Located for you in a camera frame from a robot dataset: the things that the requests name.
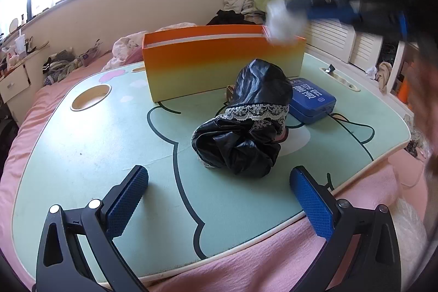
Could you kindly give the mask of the black binder clip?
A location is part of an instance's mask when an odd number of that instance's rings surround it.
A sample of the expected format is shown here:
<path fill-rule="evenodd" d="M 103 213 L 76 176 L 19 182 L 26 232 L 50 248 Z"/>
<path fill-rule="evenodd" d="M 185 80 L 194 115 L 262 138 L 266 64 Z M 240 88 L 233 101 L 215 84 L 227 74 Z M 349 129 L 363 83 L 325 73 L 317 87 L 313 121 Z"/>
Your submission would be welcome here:
<path fill-rule="evenodd" d="M 326 68 L 326 69 L 324 70 L 324 72 L 326 72 L 327 74 L 331 74 L 331 73 L 333 73 L 335 70 L 336 70 L 336 68 L 335 68 L 333 65 L 329 65 L 329 67 Z"/>

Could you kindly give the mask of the white plastic cup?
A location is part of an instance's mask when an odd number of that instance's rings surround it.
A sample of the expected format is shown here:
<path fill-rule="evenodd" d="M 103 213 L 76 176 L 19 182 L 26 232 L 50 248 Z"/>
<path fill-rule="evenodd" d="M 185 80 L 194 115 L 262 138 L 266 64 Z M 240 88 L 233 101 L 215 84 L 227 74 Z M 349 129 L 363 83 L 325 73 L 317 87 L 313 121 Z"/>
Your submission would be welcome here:
<path fill-rule="evenodd" d="M 26 40 L 25 34 L 19 31 L 19 36 L 15 39 L 16 53 L 20 56 L 22 53 L 26 53 Z"/>

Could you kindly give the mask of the green cartoon lap table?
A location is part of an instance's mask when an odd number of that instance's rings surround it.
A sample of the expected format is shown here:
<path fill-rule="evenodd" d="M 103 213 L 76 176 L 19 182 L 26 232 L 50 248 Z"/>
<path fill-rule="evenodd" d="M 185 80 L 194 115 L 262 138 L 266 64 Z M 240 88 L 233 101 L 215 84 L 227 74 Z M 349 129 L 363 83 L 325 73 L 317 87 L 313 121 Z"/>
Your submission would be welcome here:
<path fill-rule="evenodd" d="M 287 119 L 275 166 L 261 179 L 206 167 L 192 133 L 225 105 L 224 89 L 154 103 L 137 65 L 111 75 L 109 93 L 84 110 L 73 101 L 101 85 L 93 75 L 74 86 L 48 120 L 22 175 L 12 217 L 19 265 L 36 273 L 46 215 L 53 205 L 84 207 L 101 199 L 136 165 L 148 187 L 115 245 L 143 281 L 189 270 L 254 245 L 299 220 L 290 171 L 306 167 L 335 190 L 406 146 L 402 117 L 348 76 L 326 73 L 306 55 L 300 76 L 336 97 L 331 115 L 311 125 Z"/>

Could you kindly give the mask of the white drawer cabinet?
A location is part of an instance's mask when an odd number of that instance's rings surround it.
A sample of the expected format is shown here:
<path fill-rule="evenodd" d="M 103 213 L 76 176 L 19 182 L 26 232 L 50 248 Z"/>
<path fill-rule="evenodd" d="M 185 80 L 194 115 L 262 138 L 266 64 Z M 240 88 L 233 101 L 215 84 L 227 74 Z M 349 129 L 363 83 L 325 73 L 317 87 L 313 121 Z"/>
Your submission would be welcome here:
<path fill-rule="evenodd" d="M 0 81 L 1 99 L 7 103 L 30 86 L 25 65 L 19 65 Z"/>

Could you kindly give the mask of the orange yellow storage box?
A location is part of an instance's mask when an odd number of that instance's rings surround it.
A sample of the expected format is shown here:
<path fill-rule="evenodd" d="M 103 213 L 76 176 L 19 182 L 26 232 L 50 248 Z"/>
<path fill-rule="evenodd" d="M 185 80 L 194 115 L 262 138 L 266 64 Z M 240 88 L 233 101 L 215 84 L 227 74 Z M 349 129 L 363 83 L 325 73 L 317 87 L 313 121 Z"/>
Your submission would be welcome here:
<path fill-rule="evenodd" d="M 235 82 L 254 59 L 279 66 L 296 77 L 307 41 L 288 43 L 267 38 L 261 25 L 228 24 L 183 27 L 147 33 L 143 61 L 153 102 L 224 88 Z"/>

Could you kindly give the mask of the white clothes pile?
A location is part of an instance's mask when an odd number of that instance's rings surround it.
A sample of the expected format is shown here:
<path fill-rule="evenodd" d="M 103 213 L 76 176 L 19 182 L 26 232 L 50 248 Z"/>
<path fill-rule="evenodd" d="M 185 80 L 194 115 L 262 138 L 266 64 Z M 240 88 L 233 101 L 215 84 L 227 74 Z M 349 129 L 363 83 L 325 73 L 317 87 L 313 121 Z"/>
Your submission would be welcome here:
<path fill-rule="evenodd" d="M 223 0 L 223 10 L 246 15 L 255 12 L 256 8 L 254 0 Z"/>

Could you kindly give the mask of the black lace-trimmed garment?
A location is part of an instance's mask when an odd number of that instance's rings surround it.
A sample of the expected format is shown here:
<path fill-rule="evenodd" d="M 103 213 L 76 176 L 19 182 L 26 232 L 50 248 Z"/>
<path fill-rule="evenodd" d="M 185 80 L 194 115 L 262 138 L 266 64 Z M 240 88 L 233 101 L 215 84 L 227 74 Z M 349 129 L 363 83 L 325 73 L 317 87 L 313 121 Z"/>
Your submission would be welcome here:
<path fill-rule="evenodd" d="M 200 125 L 192 148 L 204 164 L 262 178 L 274 167 L 292 100 L 292 85 L 273 63 L 254 59 L 238 74 L 223 113 Z"/>

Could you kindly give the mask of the grey clothes pile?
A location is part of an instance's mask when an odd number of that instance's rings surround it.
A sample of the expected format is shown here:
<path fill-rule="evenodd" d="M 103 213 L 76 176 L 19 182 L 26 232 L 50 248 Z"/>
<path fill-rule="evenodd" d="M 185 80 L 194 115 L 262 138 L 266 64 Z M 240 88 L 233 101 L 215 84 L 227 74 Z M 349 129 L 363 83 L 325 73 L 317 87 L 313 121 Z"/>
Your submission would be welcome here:
<path fill-rule="evenodd" d="M 60 82 L 81 66 L 80 57 L 75 56 L 71 51 L 62 50 L 50 56 L 43 64 L 42 74 L 45 78 L 42 84 L 45 87 Z"/>

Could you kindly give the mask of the black clothes pile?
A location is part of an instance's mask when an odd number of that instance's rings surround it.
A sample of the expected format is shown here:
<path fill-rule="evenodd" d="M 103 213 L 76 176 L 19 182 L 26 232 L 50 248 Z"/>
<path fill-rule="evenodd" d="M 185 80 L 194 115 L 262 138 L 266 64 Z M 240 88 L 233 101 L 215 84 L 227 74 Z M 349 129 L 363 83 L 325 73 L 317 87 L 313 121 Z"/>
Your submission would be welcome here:
<path fill-rule="evenodd" d="M 219 10 L 216 15 L 207 23 L 207 25 L 230 24 L 264 25 L 264 19 L 258 16 L 246 17 L 244 14 L 236 13 L 233 10 Z"/>

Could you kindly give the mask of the blue rectangular case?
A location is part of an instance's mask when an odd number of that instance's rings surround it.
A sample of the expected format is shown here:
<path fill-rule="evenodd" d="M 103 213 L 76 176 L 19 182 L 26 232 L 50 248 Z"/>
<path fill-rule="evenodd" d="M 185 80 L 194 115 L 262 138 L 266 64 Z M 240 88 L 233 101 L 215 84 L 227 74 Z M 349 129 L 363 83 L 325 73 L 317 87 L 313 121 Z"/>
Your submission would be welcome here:
<path fill-rule="evenodd" d="M 305 125 L 311 125 L 333 112 L 336 97 L 304 78 L 291 79 L 292 99 L 289 113 Z"/>

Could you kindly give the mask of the pink crumpled blanket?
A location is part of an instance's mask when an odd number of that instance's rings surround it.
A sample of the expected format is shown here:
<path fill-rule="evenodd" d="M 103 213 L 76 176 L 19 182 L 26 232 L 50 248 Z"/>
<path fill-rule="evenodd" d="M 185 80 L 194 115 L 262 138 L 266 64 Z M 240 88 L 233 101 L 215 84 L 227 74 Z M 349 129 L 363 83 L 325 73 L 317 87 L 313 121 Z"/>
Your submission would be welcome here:
<path fill-rule="evenodd" d="M 102 68 L 102 72 L 143 61 L 143 39 L 148 31 L 141 31 L 117 40 L 112 48 L 112 58 Z"/>

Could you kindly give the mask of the white fluffy pompom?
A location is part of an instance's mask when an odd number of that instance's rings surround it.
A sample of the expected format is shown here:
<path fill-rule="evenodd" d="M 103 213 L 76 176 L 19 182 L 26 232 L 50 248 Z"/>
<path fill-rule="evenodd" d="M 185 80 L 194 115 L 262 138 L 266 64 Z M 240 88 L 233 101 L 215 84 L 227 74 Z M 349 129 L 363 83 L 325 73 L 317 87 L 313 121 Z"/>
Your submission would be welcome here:
<path fill-rule="evenodd" d="M 272 0 L 267 4 L 264 33 L 272 44 L 294 44 L 304 34 L 307 23 L 307 14 L 303 10 L 289 11 L 285 0 Z"/>

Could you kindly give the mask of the orange bottle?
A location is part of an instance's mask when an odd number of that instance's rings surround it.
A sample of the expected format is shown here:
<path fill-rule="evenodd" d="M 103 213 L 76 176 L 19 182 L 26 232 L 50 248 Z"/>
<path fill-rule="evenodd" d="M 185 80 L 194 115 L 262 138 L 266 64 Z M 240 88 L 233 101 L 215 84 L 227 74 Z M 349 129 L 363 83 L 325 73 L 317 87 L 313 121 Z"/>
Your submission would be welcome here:
<path fill-rule="evenodd" d="M 399 88 L 397 98 L 402 103 L 407 104 L 408 103 L 408 96 L 409 96 L 409 83 L 408 83 L 408 79 L 404 78 L 404 80 Z"/>

